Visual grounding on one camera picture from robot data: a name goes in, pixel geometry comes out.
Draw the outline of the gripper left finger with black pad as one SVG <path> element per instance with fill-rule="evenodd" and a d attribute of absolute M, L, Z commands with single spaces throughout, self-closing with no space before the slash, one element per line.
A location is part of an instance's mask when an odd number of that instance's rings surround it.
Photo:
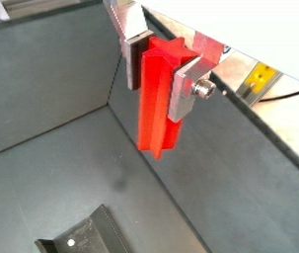
<path fill-rule="evenodd" d="M 148 49 L 153 31 L 147 26 L 143 6 L 135 0 L 103 0 L 103 4 L 120 37 L 128 88 L 137 90 L 141 86 L 141 54 Z"/>

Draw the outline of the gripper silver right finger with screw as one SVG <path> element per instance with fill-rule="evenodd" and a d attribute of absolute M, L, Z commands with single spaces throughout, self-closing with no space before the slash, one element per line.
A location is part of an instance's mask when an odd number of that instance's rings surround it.
<path fill-rule="evenodd" d="M 197 56 L 173 72 L 168 118 L 177 123 L 191 112 L 195 98 L 207 99 L 216 85 L 208 80 L 211 70 L 217 66 L 224 45 L 201 33 L 193 35 L 192 50 Z"/>

